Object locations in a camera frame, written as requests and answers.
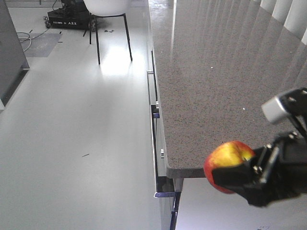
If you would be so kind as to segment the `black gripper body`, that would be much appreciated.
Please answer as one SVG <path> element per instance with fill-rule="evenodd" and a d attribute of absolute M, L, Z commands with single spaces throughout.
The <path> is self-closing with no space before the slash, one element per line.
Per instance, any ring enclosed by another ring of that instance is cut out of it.
<path fill-rule="evenodd" d="M 278 134 L 270 147 L 263 148 L 254 171 L 264 186 L 266 206 L 307 191 L 307 90 L 292 89 L 281 98 L 294 131 Z"/>

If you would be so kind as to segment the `black wheeled robot base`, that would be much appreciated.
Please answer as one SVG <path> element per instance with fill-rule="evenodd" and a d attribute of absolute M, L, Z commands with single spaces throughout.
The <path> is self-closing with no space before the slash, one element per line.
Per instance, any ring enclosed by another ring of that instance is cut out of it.
<path fill-rule="evenodd" d="M 62 0 L 61 8 L 54 9 L 43 17 L 46 28 L 63 28 L 95 31 L 95 22 L 83 0 Z"/>

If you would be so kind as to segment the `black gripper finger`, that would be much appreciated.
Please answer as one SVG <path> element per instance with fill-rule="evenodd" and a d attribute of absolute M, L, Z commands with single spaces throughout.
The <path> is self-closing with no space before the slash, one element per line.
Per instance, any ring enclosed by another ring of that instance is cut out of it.
<path fill-rule="evenodd" d="M 251 161 L 237 166 L 216 168 L 212 175 L 216 185 L 242 196 L 249 205 L 266 206 L 264 186 L 259 183 Z"/>

